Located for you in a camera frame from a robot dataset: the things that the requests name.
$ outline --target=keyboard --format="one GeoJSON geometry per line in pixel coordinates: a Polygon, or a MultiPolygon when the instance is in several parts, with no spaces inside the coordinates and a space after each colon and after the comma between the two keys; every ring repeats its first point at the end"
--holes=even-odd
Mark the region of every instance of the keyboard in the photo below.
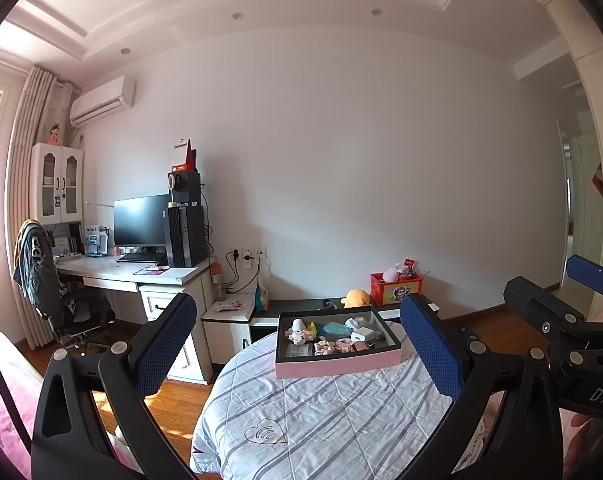
{"type": "Polygon", "coordinates": [[[166,254],[127,253],[118,259],[118,262],[133,264],[163,264],[166,265],[166,254]]]}

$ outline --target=striped quilt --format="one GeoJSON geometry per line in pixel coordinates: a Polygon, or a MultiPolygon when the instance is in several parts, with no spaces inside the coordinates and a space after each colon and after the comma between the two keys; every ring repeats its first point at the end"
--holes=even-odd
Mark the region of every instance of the striped quilt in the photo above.
{"type": "MultiPolygon", "coordinates": [[[[190,467],[224,480],[394,480],[451,398],[437,392],[402,326],[398,366],[310,379],[275,378],[275,334],[226,365],[193,434],[190,467]]],[[[458,467],[481,452],[479,425],[458,467]]]]}

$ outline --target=wall-mounted air conditioner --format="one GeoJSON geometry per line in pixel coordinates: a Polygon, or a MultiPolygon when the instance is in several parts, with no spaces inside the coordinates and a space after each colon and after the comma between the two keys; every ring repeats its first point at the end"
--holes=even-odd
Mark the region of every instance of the wall-mounted air conditioner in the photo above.
{"type": "Polygon", "coordinates": [[[78,97],[70,106],[70,124],[81,128],[88,121],[128,110],[133,106],[135,86],[132,77],[122,76],[78,97]]]}

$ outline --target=pink box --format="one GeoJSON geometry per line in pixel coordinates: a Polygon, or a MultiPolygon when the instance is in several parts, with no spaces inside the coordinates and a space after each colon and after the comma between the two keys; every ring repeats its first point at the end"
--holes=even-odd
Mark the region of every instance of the pink box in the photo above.
{"type": "Polygon", "coordinates": [[[280,314],[279,316],[277,349],[275,351],[275,376],[278,379],[352,374],[394,366],[399,363],[401,363],[401,343],[374,306],[306,310],[304,312],[280,314]],[[315,322],[315,325],[326,325],[331,321],[345,323],[350,317],[365,317],[366,320],[374,324],[383,333],[386,346],[346,354],[286,356],[290,344],[286,337],[286,331],[291,328],[294,319],[300,318],[306,325],[311,321],[315,322]]]}

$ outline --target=computer monitor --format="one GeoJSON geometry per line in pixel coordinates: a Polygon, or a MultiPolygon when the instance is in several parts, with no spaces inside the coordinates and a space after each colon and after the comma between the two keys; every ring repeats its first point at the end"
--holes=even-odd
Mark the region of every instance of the computer monitor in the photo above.
{"type": "Polygon", "coordinates": [[[169,195],[115,201],[115,246],[165,246],[164,217],[169,195]]]}

